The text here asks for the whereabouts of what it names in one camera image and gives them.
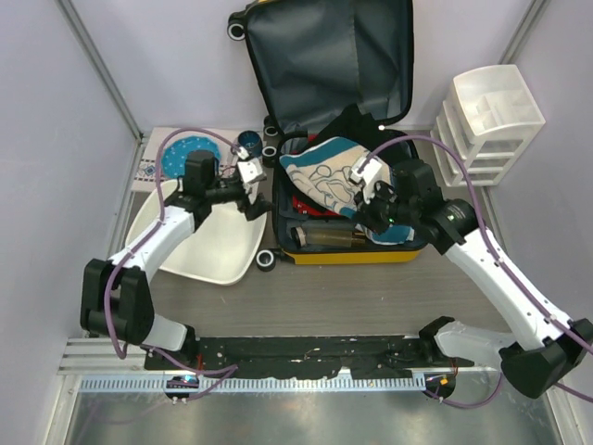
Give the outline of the white square tray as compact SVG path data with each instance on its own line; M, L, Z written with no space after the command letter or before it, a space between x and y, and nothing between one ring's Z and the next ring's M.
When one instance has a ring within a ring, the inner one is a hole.
M124 250L111 259L124 268L138 267L151 280L158 270L220 286L242 279L256 256L267 216L249 222L234 202L213 205L206 220L194 224L186 210L161 200L177 182L166 181L138 211Z

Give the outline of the teal Doraemon towel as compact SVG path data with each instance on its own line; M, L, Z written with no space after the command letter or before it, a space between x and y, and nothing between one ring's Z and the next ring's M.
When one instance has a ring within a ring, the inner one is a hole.
M353 220L357 210L355 195L360 188L349 181L352 166L366 158L370 151L364 146L346 139L333 137L306 151L279 158L279 163L290 182L322 208ZM372 161L381 165L380 180L395 188L395 180L390 167L381 159ZM374 244L383 246L402 245L414 240L413 228L392 225L378 235L361 224L356 224Z

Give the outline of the yellow Pikachu hard suitcase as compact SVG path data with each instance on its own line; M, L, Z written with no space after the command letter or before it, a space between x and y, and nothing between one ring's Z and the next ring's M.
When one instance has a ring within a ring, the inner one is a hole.
M268 114L267 134L316 134L344 108L356 104L379 129L395 129L409 112L413 91L414 31L410 1L255 1L230 15L228 36L246 43ZM415 145L381 144L388 164L417 157ZM293 227L355 231L347 218L310 218L293 210L305 197L281 165L273 173L271 227L281 252L296 264L401 263L424 247L416 235L402 245L367 239L363 247L305 246Z

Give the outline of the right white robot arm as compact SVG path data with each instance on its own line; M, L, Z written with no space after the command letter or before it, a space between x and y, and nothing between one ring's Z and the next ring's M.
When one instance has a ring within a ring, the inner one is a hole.
M360 188L361 223L381 234L392 225L414 229L465 272L503 317L510 333L441 317L421 332L423 362L460 358L501 371L521 394L537 399L571 372L592 347L592 323L574 320L544 297L505 254L476 209L445 199L432 168L419 159L398 164L395 183L382 181L379 159L362 157L349 180Z

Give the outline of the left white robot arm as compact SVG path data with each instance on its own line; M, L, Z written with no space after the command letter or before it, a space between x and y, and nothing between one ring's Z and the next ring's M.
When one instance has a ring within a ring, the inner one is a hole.
M82 329L106 335L114 345L164 349L166 360L179 370L196 362L189 327L156 314L149 285L161 264L208 220L215 206L233 203L249 222L271 210L271 203L254 191L266 177L260 160L244 148L239 152L227 177L218 174L213 153L190 153L176 188L168 196L157 193L154 221L120 252L85 265Z

